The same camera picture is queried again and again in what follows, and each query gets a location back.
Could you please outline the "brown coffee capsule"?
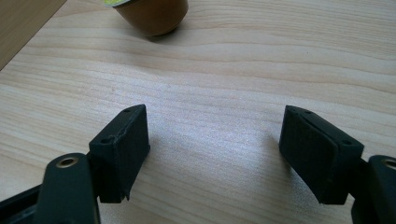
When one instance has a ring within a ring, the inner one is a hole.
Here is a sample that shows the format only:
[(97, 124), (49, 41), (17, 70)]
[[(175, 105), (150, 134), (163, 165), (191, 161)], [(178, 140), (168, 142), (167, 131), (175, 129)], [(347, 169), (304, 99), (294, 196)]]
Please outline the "brown coffee capsule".
[(186, 16), (188, 0), (103, 0), (140, 33), (148, 36), (172, 32)]

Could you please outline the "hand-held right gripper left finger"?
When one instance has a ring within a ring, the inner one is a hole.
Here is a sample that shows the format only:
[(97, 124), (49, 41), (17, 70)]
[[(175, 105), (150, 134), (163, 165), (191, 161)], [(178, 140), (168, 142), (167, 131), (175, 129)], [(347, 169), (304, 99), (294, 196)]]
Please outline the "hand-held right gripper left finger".
[(101, 203), (130, 199), (131, 188), (149, 154), (145, 105), (121, 110), (89, 143), (95, 194)]

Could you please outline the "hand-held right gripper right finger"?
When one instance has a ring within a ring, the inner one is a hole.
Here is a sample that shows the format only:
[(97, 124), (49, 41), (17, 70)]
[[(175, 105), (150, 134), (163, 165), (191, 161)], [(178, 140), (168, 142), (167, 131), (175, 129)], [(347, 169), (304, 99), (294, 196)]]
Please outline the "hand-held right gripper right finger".
[(279, 151), (320, 203), (343, 204), (363, 144), (314, 112), (288, 105)]

